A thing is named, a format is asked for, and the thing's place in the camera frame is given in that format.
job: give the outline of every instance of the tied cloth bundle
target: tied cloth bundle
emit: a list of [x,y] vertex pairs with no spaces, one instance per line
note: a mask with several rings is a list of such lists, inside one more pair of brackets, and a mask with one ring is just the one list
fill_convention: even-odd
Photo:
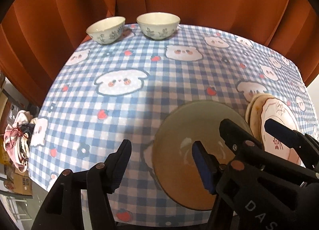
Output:
[[25,172],[28,167],[29,147],[35,119],[29,111],[18,112],[13,125],[8,124],[4,133],[4,149],[8,153],[14,166]]

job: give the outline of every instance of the orange curtain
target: orange curtain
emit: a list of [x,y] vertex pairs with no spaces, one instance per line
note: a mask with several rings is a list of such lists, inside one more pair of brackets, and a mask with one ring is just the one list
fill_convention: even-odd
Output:
[[86,28],[114,14],[115,0],[15,0],[0,26],[1,70],[42,105]]
[[319,73],[319,18],[307,0],[16,0],[0,26],[0,66],[41,105],[90,24],[115,14],[135,23],[152,11],[268,46],[296,63],[306,85]]

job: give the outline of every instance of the floral patterned bowl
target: floral patterned bowl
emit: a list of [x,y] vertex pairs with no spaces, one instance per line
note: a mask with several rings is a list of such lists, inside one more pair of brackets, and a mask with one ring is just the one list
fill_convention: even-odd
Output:
[[124,24],[124,17],[102,19],[89,26],[87,34],[100,44],[111,44],[122,35]]
[[161,40],[172,35],[181,19],[170,13],[150,12],[136,19],[141,31],[149,38]]

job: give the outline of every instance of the table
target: table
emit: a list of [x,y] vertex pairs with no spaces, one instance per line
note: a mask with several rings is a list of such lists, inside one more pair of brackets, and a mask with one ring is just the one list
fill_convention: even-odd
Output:
[[[244,116],[251,96],[268,92],[287,103],[302,133],[318,137],[318,120],[297,67],[279,53],[220,30],[179,25],[161,41],[126,25],[117,42],[82,43],[55,79],[33,134],[29,174],[50,189],[66,168],[87,170],[123,139],[132,155],[121,186],[109,195],[115,220],[141,226],[205,223],[209,211],[173,202],[149,159],[163,119],[192,100],[213,99]],[[83,209],[87,208],[82,193]]]

